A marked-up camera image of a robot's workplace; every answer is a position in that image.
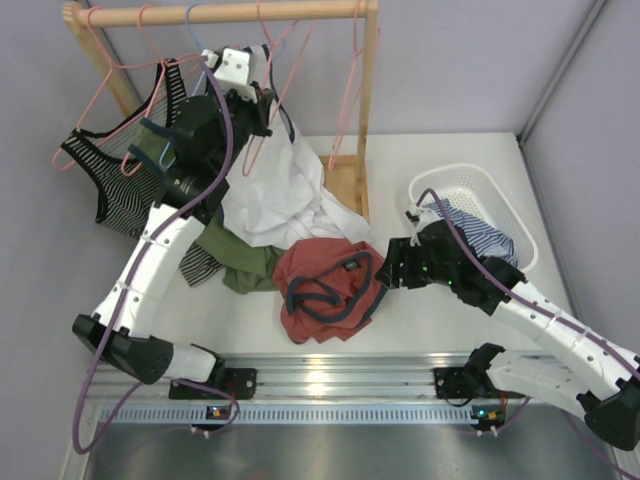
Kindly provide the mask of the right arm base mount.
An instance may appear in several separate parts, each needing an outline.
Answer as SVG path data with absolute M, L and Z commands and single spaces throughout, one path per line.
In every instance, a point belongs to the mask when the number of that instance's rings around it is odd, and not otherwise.
M 466 406 L 476 399 L 497 400 L 502 393 L 507 399 L 523 399 L 522 394 L 497 389 L 488 377 L 491 362 L 504 352 L 499 345 L 485 343 L 471 352 L 463 366 L 435 368 L 436 397 L 456 407 Z

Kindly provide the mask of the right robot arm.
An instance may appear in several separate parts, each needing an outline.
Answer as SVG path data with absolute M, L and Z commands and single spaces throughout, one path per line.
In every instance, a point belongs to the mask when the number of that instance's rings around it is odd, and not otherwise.
M 477 255 L 460 228 L 440 220 L 412 237 L 390 239 L 376 278 L 389 289 L 447 287 L 554 358 L 547 363 L 485 343 L 460 373 L 471 396 L 504 391 L 531 397 L 579 418 L 617 449 L 638 445 L 638 354 L 564 312 L 508 262 Z

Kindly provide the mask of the red tank top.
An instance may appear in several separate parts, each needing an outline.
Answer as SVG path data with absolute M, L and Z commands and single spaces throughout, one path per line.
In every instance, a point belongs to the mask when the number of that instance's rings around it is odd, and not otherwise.
M 369 325 L 387 292 L 375 278 L 383 263 L 366 242 L 297 241 L 272 275 L 283 299 L 280 320 L 289 339 L 295 344 L 334 338 L 345 342 Z

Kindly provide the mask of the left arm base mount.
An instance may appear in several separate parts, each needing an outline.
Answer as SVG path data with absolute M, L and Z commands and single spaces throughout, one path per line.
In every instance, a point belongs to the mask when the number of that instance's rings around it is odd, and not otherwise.
M 251 399 L 257 386 L 257 373 L 254 368 L 229 368 L 217 366 L 206 385 L 220 390 L 236 400 Z M 219 394 L 196 389 L 173 381 L 169 388 L 168 397 L 171 400 L 209 400 L 222 399 Z

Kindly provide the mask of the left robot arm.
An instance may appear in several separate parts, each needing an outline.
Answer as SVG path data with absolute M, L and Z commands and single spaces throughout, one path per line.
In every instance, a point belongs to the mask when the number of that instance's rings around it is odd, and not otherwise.
M 225 388 L 217 354 L 153 336 L 161 300 L 195 240 L 216 216 L 229 189 L 227 172 L 253 136 L 271 135 L 272 89 L 224 97 L 198 95 L 178 105 L 175 123 L 144 125 L 171 145 L 176 158 L 160 171 L 156 194 L 138 243 L 107 297 L 80 315 L 73 333 L 94 354 L 143 384 L 190 380 L 205 397 Z

